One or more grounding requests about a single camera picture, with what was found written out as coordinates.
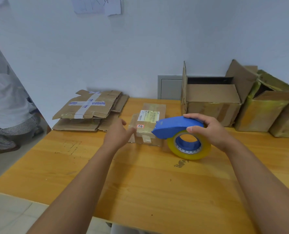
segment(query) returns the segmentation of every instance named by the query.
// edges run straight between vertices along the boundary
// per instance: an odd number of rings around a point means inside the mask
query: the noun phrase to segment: striped pants
[[[39,123],[41,122],[41,118],[39,115],[34,114],[31,118],[22,122],[19,125],[1,129],[0,128],[0,147],[2,149],[11,149],[16,147],[16,143],[8,138],[11,135],[21,135],[28,133],[32,130],[38,130],[41,127]]]

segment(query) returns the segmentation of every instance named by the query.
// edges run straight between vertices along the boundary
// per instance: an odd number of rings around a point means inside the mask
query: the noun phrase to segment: white wall
[[[230,61],[289,83],[289,0],[124,0],[77,16],[70,0],[9,0],[0,49],[49,125],[79,89],[157,97],[158,74],[224,75]]]

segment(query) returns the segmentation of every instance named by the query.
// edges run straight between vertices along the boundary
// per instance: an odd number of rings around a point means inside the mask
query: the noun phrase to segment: tape roll
[[[187,142],[180,138],[183,134],[194,136],[197,141]],[[201,159],[209,154],[211,144],[200,134],[191,134],[186,130],[179,131],[173,137],[167,139],[167,145],[170,150],[185,160]]]

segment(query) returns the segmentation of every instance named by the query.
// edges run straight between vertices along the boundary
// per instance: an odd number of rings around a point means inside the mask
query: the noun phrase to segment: right forearm
[[[226,154],[263,233],[289,233],[289,189],[241,142]]]

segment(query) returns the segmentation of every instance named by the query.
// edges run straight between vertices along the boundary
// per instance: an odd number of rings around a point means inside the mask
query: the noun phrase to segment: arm
[[[187,131],[205,136],[227,154],[261,232],[289,233],[289,189],[215,118],[201,114],[184,117],[203,121],[206,128],[193,126]]]
[[[117,150],[135,133],[134,128],[125,130],[123,125],[126,125],[126,122],[122,119],[116,120],[111,125],[103,145],[27,234],[87,232],[112,159]]]

